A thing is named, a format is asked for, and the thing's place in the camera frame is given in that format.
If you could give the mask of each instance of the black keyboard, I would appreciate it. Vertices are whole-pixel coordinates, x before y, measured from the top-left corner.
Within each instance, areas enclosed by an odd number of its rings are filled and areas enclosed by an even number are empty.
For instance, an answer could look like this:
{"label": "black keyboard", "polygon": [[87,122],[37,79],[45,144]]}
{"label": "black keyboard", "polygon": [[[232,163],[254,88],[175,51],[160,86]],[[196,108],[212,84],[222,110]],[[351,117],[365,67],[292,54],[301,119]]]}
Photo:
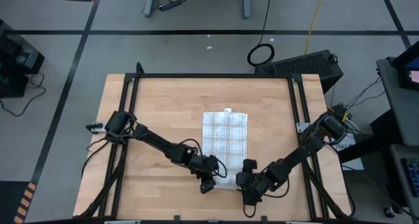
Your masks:
{"label": "black keyboard", "polygon": [[419,159],[401,159],[412,194],[419,196]]}
{"label": "black keyboard", "polygon": [[332,65],[336,64],[330,61],[331,53],[323,50],[295,58],[272,62],[264,66],[258,67],[258,73],[304,73],[318,74],[320,77],[332,74]]}

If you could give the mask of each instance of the white towel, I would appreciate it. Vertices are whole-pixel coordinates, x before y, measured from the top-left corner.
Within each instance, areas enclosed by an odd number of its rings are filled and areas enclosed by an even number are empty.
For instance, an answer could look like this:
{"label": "white towel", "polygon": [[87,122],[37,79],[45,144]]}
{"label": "white towel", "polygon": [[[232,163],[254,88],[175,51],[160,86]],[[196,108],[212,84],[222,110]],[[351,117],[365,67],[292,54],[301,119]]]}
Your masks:
{"label": "white towel", "polygon": [[[202,152],[215,155],[227,167],[227,177],[215,176],[216,189],[237,189],[236,174],[242,171],[247,151],[247,114],[234,113],[231,109],[224,112],[203,114]],[[219,163],[219,173],[225,169]]]}

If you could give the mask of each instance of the black metal frame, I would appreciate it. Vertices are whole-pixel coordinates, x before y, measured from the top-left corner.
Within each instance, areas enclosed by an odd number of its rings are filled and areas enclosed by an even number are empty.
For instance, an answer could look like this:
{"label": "black metal frame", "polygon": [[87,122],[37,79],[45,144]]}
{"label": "black metal frame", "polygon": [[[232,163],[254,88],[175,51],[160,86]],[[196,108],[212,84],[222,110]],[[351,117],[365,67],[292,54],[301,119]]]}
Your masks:
{"label": "black metal frame", "polygon": [[[138,74],[138,73],[126,73],[125,74],[124,85],[122,87],[122,94],[121,94],[121,98],[120,98],[119,110],[124,109],[124,106],[126,104],[126,98],[127,98],[129,83],[133,79],[134,80],[134,85],[133,85],[133,90],[132,90],[132,95],[131,95],[129,112],[130,113],[134,112],[134,106],[135,106],[135,102],[136,102],[137,89],[138,89],[138,84],[139,84],[139,79],[140,78],[252,78],[252,79],[254,79],[254,78],[267,78],[267,79],[275,78],[275,79],[287,79],[288,87],[289,87],[289,95],[290,95],[290,98],[291,98],[291,106],[293,108],[295,130],[297,132],[297,123],[300,122],[300,119],[299,119],[299,111],[298,111],[298,107],[297,107],[297,100],[296,100],[296,97],[295,97],[295,91],[294,91],[294,85],[293,85],[293,81],[296,81],[297,84],[298,84],[298,88],[299,88],[299,94],[300,94],[300,98],[301,98],[304,120],[306,122],[310,122],[310,116],[309,116],[309,112],[308,112],[308,106],[307,106],[306,96],[305,96],[305,93],[304,93],[304,86],[302,84],[301,74],[276,74],[275,73],[273,75],[260,75],[260,74],[144,73],[144,71],[141,68],[141,74]],[[128,149],[128,144],[122,145],[122,149],[126,151]],[[109,177],[112,174],[113,166],[114,166],[114,163],[115,163],[116,151],[117,151],[117,145],[112,144],[111,153],[109,155],[109,161],[108,161],[108,165],[107,165],[105,182],[109,180]],[[317,178],[319,179],[319,181],[321,182],[321,174],[320,174],[320,168],[319,168],[317,155],[312,156],[312,162],[313,162],[314,172],[315,172]],[[303,163],[302,165],[303,166],[308,166],[308,163],[306,162],[306,163]],[[310,180],[308,179],[306,174],[304,174],[303,176],[304,176],[304,185],[305,185],[306,196],[307,196],[307,201],[308,201],[308,209],[309,209],[309,212],[310,212],[310,219],[311,220],[317,219],[318,217],[316,215],[316,207],[315,207],[315,203],[314,203],[312,186],[311,186]],[[117,185],[115,187],[115,195],[114,195],[114,199],[113,199],[113,203],[112,203],[112,210],[111,210],[111,216],[112,217],[117,216],[118,204],[119,204],[119,198],[120,198],[120,190],[122,188],[122,177],[123,177],[123,171],[122,171],[122,174],[120,175],[120,177],[117,179]],[[107,202],[107,199],[104,199],[103,202],[101,203],[99,216],[104,216],[106,202]],[[320,197],[320,204],[321,204],[321,210],[322,210],[322,214],[323,214],[322,218],[326,218],[326,219],[329,218],[329,214],[328,214],[328,211],[327,211],[327,206],[326,206],[324,200],[321,197]],[[169,221],[168,222],[168,221],[163,221],[163,220],[162,221],[146,220],[146,222],[149,222],[149,223],[163,223],[163,222],[173,223],[174,221]],[[240,223],[243,223],[243,222],[259,223],[259,221],[258,222],[240,221]]]}

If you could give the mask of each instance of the wooden table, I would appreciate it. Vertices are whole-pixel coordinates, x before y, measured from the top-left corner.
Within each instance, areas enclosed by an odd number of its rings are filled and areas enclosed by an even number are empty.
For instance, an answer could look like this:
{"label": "wooden table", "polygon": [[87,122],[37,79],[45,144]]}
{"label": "wooden table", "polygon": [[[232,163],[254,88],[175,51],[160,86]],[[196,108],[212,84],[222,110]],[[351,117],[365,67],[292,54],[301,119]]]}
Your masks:
{"label": "wooden table", "polygon": [[[124,75],[108,75],[98,113],[98,121],[108,121],[118,109]],[[318,75],[303,75],[304,89],[312,121],[326,111]],[[298,88],[296,98],[299,115],[302,109]],[[128,92],[128,110],[130,90]],[[139,81],[134,114],[141,124],[169,141],[186,138],[202,141],[202,113],[223,111],[248,114],[247,157],[258,161],[259,169],[269,162],[285,157],[297,148],[297,136],[290,103],[287,79],[166,79],[144,78]],[[92,141],[103,137],[95,135]],[[93,146],[95,151],[100,145]],[[80,214],[93,201],[103,186],[110,146],[88,163],[81,181],[74,214]],[[318,153],[323,184],[342,211],[349,214],[350,205],[335,152],[325,147]],[[266,215],[271,221],[310,220],[301,166],[293,169],[291,188],[284,198],[263,198],[257,205],[253,220]],[[242,211],[238,191],[212,190],[202,195],[200,180],[187,169],[172,164],[164,155],[140,141],[131,140],[118,219],[218,219],[252,220]],[[275,194],[285,191],[286,185]],[[317,215],[321,216],[318,194],[314,190]],[[112,198],[108,198],[110,213]]]}

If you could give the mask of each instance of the table leg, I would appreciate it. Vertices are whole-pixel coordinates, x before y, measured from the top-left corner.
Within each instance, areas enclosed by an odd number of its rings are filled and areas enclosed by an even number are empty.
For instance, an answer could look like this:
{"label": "table leg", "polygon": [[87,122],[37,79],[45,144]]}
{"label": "table leg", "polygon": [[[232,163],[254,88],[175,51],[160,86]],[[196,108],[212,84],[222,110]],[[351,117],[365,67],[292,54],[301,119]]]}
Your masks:
{"label": "table leg", "polygon": [[147,0],[145,2],[145,7],[144,7],[144,11],[143,11],[144,16],[150,17],[151,12],[153,11],[154,2],[155,2],[155,0]]}
{"label": "table leg", "polygon": [[250,18],[250,0],[243,0],[243,18]]}

